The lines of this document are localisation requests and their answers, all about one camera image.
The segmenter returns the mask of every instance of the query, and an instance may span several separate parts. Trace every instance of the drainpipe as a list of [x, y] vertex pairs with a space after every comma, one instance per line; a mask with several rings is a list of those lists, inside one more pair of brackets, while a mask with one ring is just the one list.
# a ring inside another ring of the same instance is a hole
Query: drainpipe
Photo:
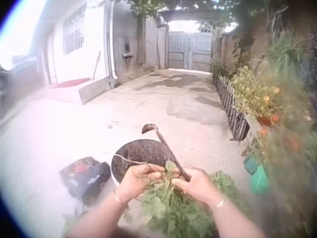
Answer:
[[114, 10], [114, 0], [111, 2], [111, 12], [110, 12], [110, 61], [111, 61], [111, 72], [114, 79], [118, 79], [117, 75], [115, 74], [115, 67], [114, 67], [114, 54], [113, 54], [113, 10]]

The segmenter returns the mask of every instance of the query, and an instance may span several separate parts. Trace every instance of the gray gate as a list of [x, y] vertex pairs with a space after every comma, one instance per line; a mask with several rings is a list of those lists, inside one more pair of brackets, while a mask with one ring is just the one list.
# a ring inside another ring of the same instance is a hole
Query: gray gate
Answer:
[[170, 32], [168, 40], [168, 65], [210, 72], [211, 33]]

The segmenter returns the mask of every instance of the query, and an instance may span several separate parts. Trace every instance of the sky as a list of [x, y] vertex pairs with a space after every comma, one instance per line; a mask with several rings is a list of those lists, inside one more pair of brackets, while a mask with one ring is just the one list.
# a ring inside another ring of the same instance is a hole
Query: sky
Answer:
[[20, 0], [0, 31], [0, 64], [12, 68], [12, 56], [27, 55], [47, 0]]
[[[168, 23], [170, 31], [199, 32], [199, 24], [197, 21], [171, 21]], [[233, 22], [230, 26], [226, 26], [224, 31], [230, 32], [238, 26]]]

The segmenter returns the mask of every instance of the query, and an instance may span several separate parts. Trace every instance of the wet patch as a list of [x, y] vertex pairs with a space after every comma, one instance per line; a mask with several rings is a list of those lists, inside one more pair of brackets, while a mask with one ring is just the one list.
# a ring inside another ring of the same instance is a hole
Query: wet patch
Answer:
[[206, 125], [222, 125], [226, 121], [226, 113], [210, 104], [197, 102], [188, 96], [170, 101], [166, 113], [171, 117], [197, 121]]
[[162, 76], [162, 75], [159, 73], [154, 73], [154, 74], [150, 74], [150, 76], [156, 77], [156, 76]]
[[147, 83], [142, 87], [137, 88], [136, 90], [141, 90], [144, 88], [154, 88], [156, 86], [166, 86], [166, 87], [177, 87], [183, 88], [185, 86], [191, 85], [197, 81], [201, 81], [202, 79], [196, 75], [190, 74], [179, 74], [168, 77], [167, 79], [159, 82]]
[[211, 92], [207, 88], [190, 88], [189, 91], [201, 92], [201, 93], [209, 93], [209, 92]]
[[197, 102], [200, 102], [200, 103], [203, 103], [203, 104], [207, 104], [207, 105], [211, 105], [211, 106], [213, 106], [215, 108], [219, 108], [221, 110], [224, 110], [224, 107], [223, 107], [222, 103], [215, 102], [215, 101], [213, 101], [213, 100], [211, 100], [209, 98], [206, 98], [206, 97], [203, 97], [203, 96], [199, 96], [199, 97], [195, 98], [195, 100]]

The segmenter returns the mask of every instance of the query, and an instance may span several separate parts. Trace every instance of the concrete courtyard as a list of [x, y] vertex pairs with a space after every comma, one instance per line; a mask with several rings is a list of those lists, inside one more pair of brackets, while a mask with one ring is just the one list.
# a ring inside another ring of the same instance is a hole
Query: concrete courtyard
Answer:
[[[43, 97], [29, 100], [1, 126], [1, 195], [28, 236], [61, 237], [62, 215], [74, 214], [74, 199], [61, 183], [61, 169], [86, 156], [110, 162], [110, 154], [135, 139], [158, 140], [154, 132], [141, 134], [146, 123], [159, 127], [182, 165], [208, 173], [222, 170], [248, 193], [243, 157], [238, 142], [230, 141], [211, 77], [158, 70], [84, 106]], [[113, 188], [110, 179], [104, 195]], [[136, 216], [133, 209], [129, 213]]]

